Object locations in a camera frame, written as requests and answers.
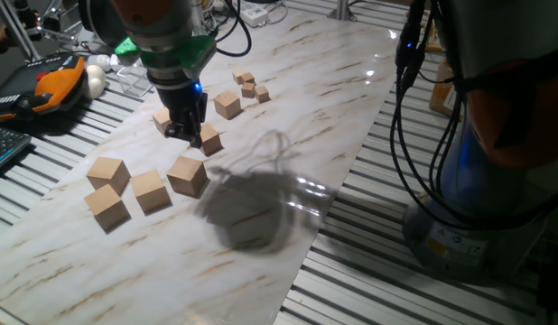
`clear plastic box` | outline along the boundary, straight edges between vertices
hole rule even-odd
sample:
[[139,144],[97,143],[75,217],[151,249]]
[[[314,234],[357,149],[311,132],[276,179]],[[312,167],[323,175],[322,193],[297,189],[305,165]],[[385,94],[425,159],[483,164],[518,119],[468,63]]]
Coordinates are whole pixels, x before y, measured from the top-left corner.
[[146,69],[139,66],[122,68],[117,74],[120,86],[127,95],[141,97],[153,86],[146,77]]

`white marble board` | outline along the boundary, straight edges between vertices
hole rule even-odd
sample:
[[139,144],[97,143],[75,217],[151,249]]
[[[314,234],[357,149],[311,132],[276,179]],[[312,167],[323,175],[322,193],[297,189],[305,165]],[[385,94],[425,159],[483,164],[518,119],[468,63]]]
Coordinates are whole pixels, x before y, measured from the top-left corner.
[[[225,149],[206,159],[164,139],[152,121],[162,105],[150,97],[0,238],[3,308],[31,324],[273,323],[393,83],[395,40],[301,12],[251,31],[251,53],[218,54],[201,75],[207,122]],[[221,47],[240,51],[243,38]],[[244,112],[227,121],[212,99],[240,96],[239,68],[272,100],[241,98]],[[170,189],[179,155],[205,162],[211,183],[200,200]],[[129,185],[132,218],[106,234],[83,199],[99,156],[123,159],[132,175],[158,169],[172,206],[145,216]]]

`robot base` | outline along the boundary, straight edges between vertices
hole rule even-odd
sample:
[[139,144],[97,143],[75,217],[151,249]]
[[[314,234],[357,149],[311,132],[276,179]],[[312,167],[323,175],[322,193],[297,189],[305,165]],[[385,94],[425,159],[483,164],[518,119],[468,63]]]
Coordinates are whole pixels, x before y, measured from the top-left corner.
[[[457,224],[431,198],[422,202],[439,219]],[[413,203],[404,214],[405,243],[422,266],[451,279],[474,282],[508,279],[544,232],[546,219],[509,231],[468,231],[434,220]]]

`keyboard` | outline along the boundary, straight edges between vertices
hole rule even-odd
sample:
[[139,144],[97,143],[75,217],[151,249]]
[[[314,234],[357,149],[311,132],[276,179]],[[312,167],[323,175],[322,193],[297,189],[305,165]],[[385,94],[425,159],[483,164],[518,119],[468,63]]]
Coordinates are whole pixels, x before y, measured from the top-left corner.
[[0,167],[21,152],[31,140],[29,135],[0,128]]

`small wooden cube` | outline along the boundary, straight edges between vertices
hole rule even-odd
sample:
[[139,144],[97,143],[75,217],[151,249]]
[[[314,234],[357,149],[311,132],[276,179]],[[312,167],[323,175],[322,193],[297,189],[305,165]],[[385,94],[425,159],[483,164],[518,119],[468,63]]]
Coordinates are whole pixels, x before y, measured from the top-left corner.
[[241,88],[241,95],[244,98],[254,98],[255,97],[255,84],[246,82]]
[[255,77],[253,77],[251,72],[244,74],[243,76],[241,76],[241,78],[243,79],[243,83],[248,82],[248,83],[255,84]]
[[227,90],[215,97],[215,111],[226,119],[231,119],[241,113],[241,101]]
[[259,103],[265,103],[266,101],[271,100],[269,97],[269,91],[265,86],[255,87],[255,98]]
[[105,185],[84,200],[106,232],[131,218],[125,203],[110,185]]
[[95,190],[109,184],[116,194],[121,195],[131,174],[122,160],[98,157],[90,167],[87,178]]
[[246,74],[245,70],[239,69],[239,70],[235,70],[233,71],[233,80],[238,84],[238,85],[242,85],[243,82],[245,82],[242,78],[242,76]]
[[159,171],[153,170],[131,179],[136,200],[145,214],[171,204]]
[[153,114],[154,125],[156,125],[157,130],[164,136],[167,130],[167,126],[171,124],[171,117],[169,115],[169,109],[167,107],[161,109],[160,111]]
[[211,125],[204,124],[201,127],[200,140],[203,142],[203,146],[200,148],[200,151],[207,157],[223,149],[221,139],[219,138],[219,132],[217,132]]
[[180,156],[167,172],[172,190],[196,198],[207,181],[203,162]]

